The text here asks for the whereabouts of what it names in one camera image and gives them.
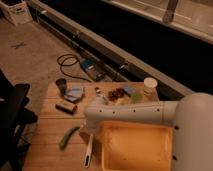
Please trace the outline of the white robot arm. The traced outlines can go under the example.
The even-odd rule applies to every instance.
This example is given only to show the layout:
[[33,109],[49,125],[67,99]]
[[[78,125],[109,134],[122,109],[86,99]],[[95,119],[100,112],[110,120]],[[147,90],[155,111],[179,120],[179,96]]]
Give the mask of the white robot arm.
[[96,96],[84,111],[87,129],[96,133],[107,120],[172,126],[172,171],[213,171],[213,95],[194,93],[179,101],[107,105]]

